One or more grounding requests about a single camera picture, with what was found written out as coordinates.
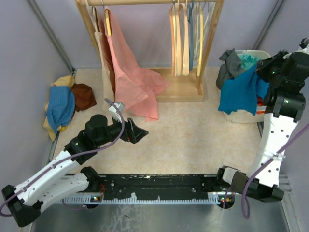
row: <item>metal table surface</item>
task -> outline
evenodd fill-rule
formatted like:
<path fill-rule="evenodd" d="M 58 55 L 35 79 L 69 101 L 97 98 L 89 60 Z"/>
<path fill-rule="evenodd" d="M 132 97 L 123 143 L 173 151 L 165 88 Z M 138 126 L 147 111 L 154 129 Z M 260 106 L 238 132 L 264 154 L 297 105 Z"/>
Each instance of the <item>metal table surface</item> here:
<path fill-rule="evenodd" d="M 73 211 L 55 204 L 31 232 L 287 232 L 281 202 L 249 199 L 251 217 L 241 212 L 241 196 L 230 209 L 217 205 L 100 205 Z"/>

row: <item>gray wall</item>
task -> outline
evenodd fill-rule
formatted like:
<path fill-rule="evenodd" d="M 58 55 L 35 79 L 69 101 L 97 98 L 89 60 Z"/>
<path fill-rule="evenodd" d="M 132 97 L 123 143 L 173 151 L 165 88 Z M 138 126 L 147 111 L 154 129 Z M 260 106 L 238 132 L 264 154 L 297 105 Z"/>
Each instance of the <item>gray wall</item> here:
<path fill-rule="evenodd" d="M 42 126 L 48 89 L 69 71 L 25 0 L 2 1 L 0 21 L 2 189 L 25 181 L 43 166 L 51 144 Z M 17 231 L 12 217 L 0 217 L 0 225 L 2 232 Z"/>
<path fill-rule="evenodd" d="M 277 18 L 272 24 L 260 49 L 268 51 L 272 55 L 280 49 L 295 51 L 302 38 L 309 38 L 308 24 L 308 0 L 286 0 Z M 309 80 L 302 89 L 307 102 L 309 102 Z M 309 123 L 309 104 L 307 103 L 302 120 L 299 122 L 294 134 Z M 309 230 L 309 204 L 307 193 L 309 191 L 309 131 L 299 138 L 286 151 L 286 159 L 282 165 L 282 171 L 288 174 L 295 199 L 303 217 L 303 222 Z"/>
<path fill-rule="evenodd" d="M 251 49 L 275 2 L 276 0 L 226 0 L 208 65 L 220 65 L 218 57 L 226 49 Z M 45 0 L 37 1 L 37 4 L 66 50 L 73 67 L 100 66 L 74 1 Z M 170 65 L 170 6 L 171 4 L 111 7 L 141 66 Z"/>

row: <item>white cable tie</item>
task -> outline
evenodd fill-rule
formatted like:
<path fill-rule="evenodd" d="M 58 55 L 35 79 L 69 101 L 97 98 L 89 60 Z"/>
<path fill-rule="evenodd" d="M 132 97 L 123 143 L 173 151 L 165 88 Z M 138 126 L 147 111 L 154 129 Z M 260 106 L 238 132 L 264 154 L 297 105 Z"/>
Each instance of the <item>white cable tie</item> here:
<path fill-rule="evenodd" d="M 125 105 L 122 104 L 122 103 L 119 102 L 119 101 L 115 101 L 115 102 L 114 102 L 114 105 L 118 108 L 118 110 L 119 110 L 120 112 L 122 112 L 123 109 L 125 108 Z M 117 120 L 118 122 L 121 123 L 121 117 L 120 117 L 120 115 L 118 114 L 118 112 L 116 111 L 116 109 L 115 109 L 113 106 L 111 106 L 111 107 L 108 109 L 108 111 L 109 111 L 110 114 L 112 115 L 113 119 L 115 119 L 115 120 Z"/>
<path fill-rule="evenodd" d="M 267 150 L 259 150 L 259 154 L 264 156 L 264 157 L 268 157 L 269 159 L 274 159 L 274 160 L 278 160 L 278 161 L 283 161 L 283 159 L 285 158 L 284 154 L 269 151 L 269 150 L 268 151 Z"/>

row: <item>blue cloth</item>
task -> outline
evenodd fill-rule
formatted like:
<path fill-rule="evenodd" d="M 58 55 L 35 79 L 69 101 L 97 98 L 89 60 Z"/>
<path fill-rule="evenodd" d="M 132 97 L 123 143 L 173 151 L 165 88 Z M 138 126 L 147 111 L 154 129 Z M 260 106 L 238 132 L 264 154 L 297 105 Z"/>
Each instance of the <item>blue cloth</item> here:
<path fill-rule="evenodd" d="M 75 110 L 75 97 L 66 86 L 52 86 L 49 94 L 49 104 L 46 112 L 48 123 L 57 133 L 58 126 L 69 124 Z"/>
<path fill-rule="evenodd" d="M 194 60 L 194 39 L 193 39 L 193 19 L 192 19 L 192 10 L 194 7 L 194 0 L 192 1 L 192 7 L 188 5 L 189 8 L 189 25 L 190 25 L 190 49 L 189 49 L 189 70 L 193 69 L 193 60 Z"/>
<path fill-rule="evenodd" d="M 248 54 L 239 55 L 239 58 L 242 61 L 241 67 L 244 68 L 245 70 L 248 70 L 249 68 L 251 68 L 260 59 L 259 57 L 254 57 Z"/>
<path fill-rule="evenodd" d="M 236 79 L 224 82 L 221 89 L 219 111 L 224 111 L 229 115 L 232 111 L 246 110 L 255 115 L 257 96 L 264 98 L 268 90 L 268 83 L 255 73 L 255 68 L 256 65 Z"/>

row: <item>laundry basket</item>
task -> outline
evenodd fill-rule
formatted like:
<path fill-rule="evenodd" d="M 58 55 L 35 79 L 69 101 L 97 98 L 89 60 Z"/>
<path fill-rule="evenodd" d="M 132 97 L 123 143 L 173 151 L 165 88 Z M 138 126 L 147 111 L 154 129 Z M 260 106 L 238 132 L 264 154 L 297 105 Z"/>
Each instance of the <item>laundry basket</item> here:
<path fill-rule="evenodd" d="M 269 53 L 259 50 L 236 50 L 235 52 L 238 56 L 248 54 L 254 57 L 259 57 L 260 59 L 267 59 L 271 57 Z M 263 122 L 265 108 L 266 108 L 265 106 L 262 106 L 260 104 L 257 105 L 255 115 L 251 114 L 246 110 L 237 110 L 236 112 L 232 112 L 229 115 L 225 112 L 223 112 L 223 114 L 226 120 L 229 122 L 237 122 L 237 123 Z"/>

